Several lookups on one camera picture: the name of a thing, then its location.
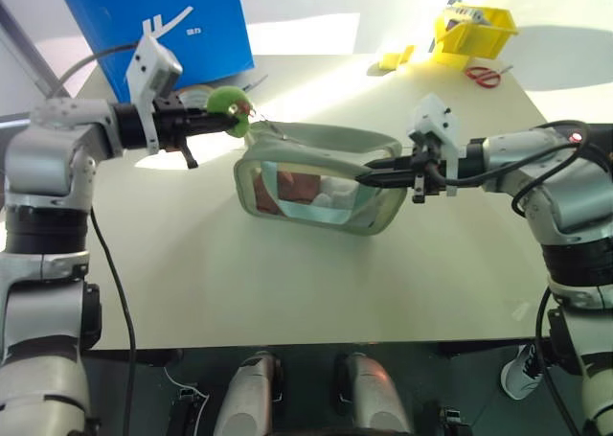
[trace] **blue box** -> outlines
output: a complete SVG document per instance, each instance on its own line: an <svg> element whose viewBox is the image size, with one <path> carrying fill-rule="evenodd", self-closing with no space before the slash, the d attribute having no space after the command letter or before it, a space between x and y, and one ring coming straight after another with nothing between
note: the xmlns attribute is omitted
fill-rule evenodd
<svg viewBox="0 0 613 436"><path fill-rule="evenodd" d="M97 53L151 33L183 65L176 87L217 80L254 66L240 0L66 0ZM118 101L129 101L125 70L132 52L100 64Z"/></svg>

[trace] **green toy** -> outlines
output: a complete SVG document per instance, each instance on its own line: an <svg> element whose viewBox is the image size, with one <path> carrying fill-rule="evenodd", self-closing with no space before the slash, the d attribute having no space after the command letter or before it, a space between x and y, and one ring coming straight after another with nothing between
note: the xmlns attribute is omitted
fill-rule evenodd
<svg viewBox="0 0 613 436"><path fill-rule="evenodd" d="M238 124L226 132L234 137L244 137L249 130L249 114L253 105L246 93L236 86L216 88L207 101L209 113L225 113L238 119Z"/></svg>

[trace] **yellow basket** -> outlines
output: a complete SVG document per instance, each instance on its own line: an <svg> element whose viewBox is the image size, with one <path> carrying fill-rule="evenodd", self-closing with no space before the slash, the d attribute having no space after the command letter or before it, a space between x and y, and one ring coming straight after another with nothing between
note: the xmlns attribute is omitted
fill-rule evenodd
<svg viewBox="0 0 613 436"><path fill-rule="evenodd" d="M440 15L434 24L434 59L437 62L464 69L471 57L494 59L509 37L518 34L509 10L462 4L454 4L454 7L479 9L490 25L461 22L447 30L444 15Z"/></svg>

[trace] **floor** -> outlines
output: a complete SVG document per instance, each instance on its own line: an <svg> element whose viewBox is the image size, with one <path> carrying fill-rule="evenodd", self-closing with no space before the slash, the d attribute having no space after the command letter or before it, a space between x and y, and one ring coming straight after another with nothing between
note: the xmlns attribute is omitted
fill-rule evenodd
<svg viewBox="0 0 613 436"><path fill-rule="evenodd" d="M198 382L211 393L203 413L200 435L212 433L223 387L238 365L261 348L214 348L184 351L183 358L169 370L178 381ZM395 343L374 345L308 345L270 348L281 358L285 374L284 413L274 421L275 429L305 429L347 426L350 417L334 413L330 403L332 363L338 353L360 351L377 359L394 379L405 408L413 414L419 435L432 429L433 402L459 409L475 436L563 435L565 428L548 390L541 384L527 399L514 402L499 384L501 367L516 353L504 347L460 356L441 356L434 344ZM86 359L92 405L103 422L101 436L121 433L125 391L125 364ZM571 414L582 424L580 379L563 371L552 372ZM139 366L133 401L131 434L166 435L169 411L177 388L160 368Z"/></svg>

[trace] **white bracket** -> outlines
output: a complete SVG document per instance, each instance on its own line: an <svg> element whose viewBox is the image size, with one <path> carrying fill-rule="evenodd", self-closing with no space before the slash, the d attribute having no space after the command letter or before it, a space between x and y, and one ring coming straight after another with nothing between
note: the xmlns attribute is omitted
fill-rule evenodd
<svg viewBox="0 0 613 436"><path fill-rule="evenodd" d="M418 140L423 137L416 137L415 133L437 136L441 141L441 158L446 161L445 177L457 179L459 160L465 157L465 149L457 143L459 129L460 122L451 109L436 94L428 94L415 109L414 127L407 134ZM447 196L455 196L457 191L457 187L446 187Z"/></svg>
<svg viewBox="0 0 613 436"><path fill-rule="evenodd" d="M125 77L130 101L138 111L151 155L160 150L151 103L158 96L168 96L182 73L183 67L171 50L160 45L151 35L143 35Z"/></svg>

